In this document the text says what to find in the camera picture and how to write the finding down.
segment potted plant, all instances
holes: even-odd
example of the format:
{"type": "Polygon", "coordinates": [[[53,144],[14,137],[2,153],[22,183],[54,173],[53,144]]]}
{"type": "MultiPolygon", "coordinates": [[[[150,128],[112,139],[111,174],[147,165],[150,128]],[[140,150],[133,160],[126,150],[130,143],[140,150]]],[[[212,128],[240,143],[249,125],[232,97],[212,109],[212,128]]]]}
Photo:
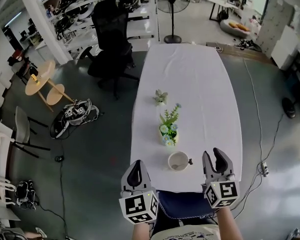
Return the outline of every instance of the potted plant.
{"type": "Polygon", "coordinates": [[[167,105],[167,97],[168,97],[167,92],[162,93],[161,90],[159,89],[156,90],[155,97],[153,97],[156,102],[156,106],[163,105],[163,104],[167,105]]]}
{"type": "Polygon", "coordinates": [[[181,105],[177,103],[170,113],[167,109],[164,111],[164,117],[160,114],[162,123],[159,126],[159,135],[162,143],[167,147],[175,146],[179,140],[178,126],[176,125],[179,108],[181,105]]]}

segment table leg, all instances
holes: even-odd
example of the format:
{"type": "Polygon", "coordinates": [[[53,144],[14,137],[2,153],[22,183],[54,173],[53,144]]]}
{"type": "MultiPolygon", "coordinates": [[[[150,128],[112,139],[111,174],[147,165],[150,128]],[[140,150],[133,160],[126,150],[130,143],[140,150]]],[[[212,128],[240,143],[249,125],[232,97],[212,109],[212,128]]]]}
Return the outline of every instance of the table leg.
{"type": "Polygon", "coordinates": [[[53,109],[48,105],[45,97],[43,97],[42,93],[40,91],[38,91],[38,94],[40,96],[40,98],[43,100],[44,104],[46,104],[46,106],[51,110],[51,112],[53,112],[53,109]]]}
{"type": "MultiPolygon", "coordinates": [[[[52,82],[50,79],[48,80],[48,83],[49,83],[50,85],[52,85],[53,88],[55,88],[56,90],[58,90],[58,88],[56,87],[55,83],[52,82]]],[[[63,91],[59,91],[59,90],[58,90],[58,92],[60,92],[60,93],[61,93],[64,97],[66,97],[69,101],[74,102],[74,100],[73,100],[72,98],[70,98],[68,95],[66,95],[63,91]]]]}
{"type": "Polygon", "coordinates": [[[214,3],[213,6],[212,6],[212,10],[211,10],[211,14],[210,14],[209,20],[211,20],[212,14],[214,13],[215,5],[216,4],[214,3]]]}

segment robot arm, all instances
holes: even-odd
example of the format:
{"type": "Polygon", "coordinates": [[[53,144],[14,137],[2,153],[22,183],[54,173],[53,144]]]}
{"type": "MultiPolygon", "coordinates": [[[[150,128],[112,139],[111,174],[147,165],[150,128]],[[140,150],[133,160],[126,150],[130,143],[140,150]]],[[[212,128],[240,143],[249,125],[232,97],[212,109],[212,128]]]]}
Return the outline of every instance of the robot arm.
{"type": "Polygon", "coordinates": [[[135,161],[121,178],[121,197],[141,194],[152,190],[146,166],[141,160],[135,161]]]}
{"type": "Polygon", "coordinates": [[[122,214],[132,224],[157,218],[159,202],[156,190],[152,188],[146,166],[141,160],[130,165],[122,176],[121,197],[122,214]]]}
{"type": "Polygon", "coordinates": [[[231,159],[220,149],[214,148],[215,168],[209,154],[202,155],[205,185],[202,189],[212,208],[229,207],[239,198],[239,182],[235,179],[231,159]]]}

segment white t-shirt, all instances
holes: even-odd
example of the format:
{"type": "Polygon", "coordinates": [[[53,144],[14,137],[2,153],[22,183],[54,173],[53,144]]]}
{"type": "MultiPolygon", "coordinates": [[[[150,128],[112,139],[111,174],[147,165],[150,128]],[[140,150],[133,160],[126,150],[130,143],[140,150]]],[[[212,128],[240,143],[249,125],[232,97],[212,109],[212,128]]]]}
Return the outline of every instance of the white t-shirt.
{"type": "Polygon", "coordinates": [[[185,225],[158,232],[151,240],[220,240],[220,233],[213,224],[185,225]]]}

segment pillar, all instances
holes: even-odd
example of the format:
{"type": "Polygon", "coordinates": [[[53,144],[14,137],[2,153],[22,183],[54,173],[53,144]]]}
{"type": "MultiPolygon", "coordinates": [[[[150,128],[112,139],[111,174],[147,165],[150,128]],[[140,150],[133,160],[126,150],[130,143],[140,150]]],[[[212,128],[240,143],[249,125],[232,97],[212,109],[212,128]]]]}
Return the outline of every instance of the pillar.
{"type": "Polygon", "coordinates": [[[57,41],[56,32],[48,21],[46,9],[41,0],[22,0],[36,29],[60,65],[72,60],[62,41],[57,41]]]}

